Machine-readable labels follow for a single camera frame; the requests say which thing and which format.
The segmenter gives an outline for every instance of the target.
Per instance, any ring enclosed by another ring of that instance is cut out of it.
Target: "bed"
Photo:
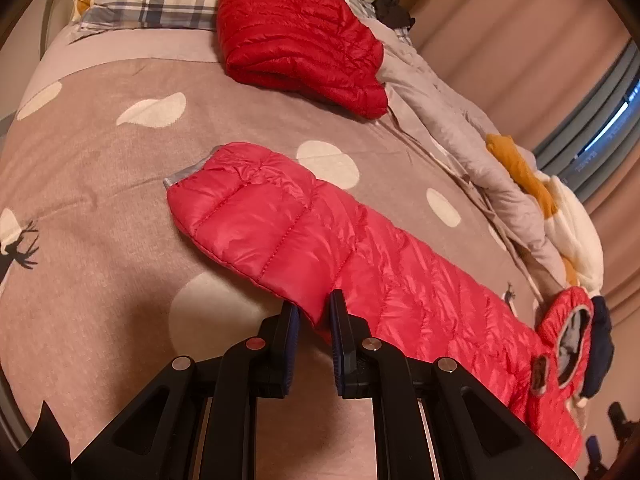
[[[450,150],[412,130],[413,116],[365,121],[241,85],[212,30],[115,30],[110,16],[52,42],[0,159],[0,363],[20,443],[46,400],[77,456],[172,358],[220,355],[279,311],[278,298],[200,254],[168,211],[162,181],[229,142],[283,153],[348,190],[535,325],[556,292],[544,283],[558,280],[540,279],[545,269],[517,250]],[[491,129],[439,88],[479,139]],[[370,406],[338,400],[329,349],[308,325],[292,394],[262,402],[260,416],[260,478],[376,477]]]

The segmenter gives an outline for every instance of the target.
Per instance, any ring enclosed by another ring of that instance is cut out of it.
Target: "folded red jacket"
[[[344,0],[218,0],[226,73],[238,82],[386,113],[382,44]]]
[[[593,305],[558,295],[537,332],[492,291],[375,210],[284,155],[236,142],[168,189],[175,224],[211,258],[298,305],[323,332],[327,295],[405,355],[459,361],[570,465],[582,451],[565,402],[580,391]],[[577,348],[560,365],[572,325]],[[533,373],[533,363],[546,367]]]

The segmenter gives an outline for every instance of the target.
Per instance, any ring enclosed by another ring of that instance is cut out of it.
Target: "pink-red quilted jacket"
[[[180,231],[209,257],[304,310],[325,330],[324,302],[341,288],[351,314],[405,355],[450,356],[471,371],[569,465],[582,439],[565,402],[582,383],[591,301],[558,295],[537,332],[494,293],[381,214],[286,156],[223,146],[168,189]],[[580,351],[558,374],[559,340],[575,313]],[[532,389],[532,363],[547,374]]]

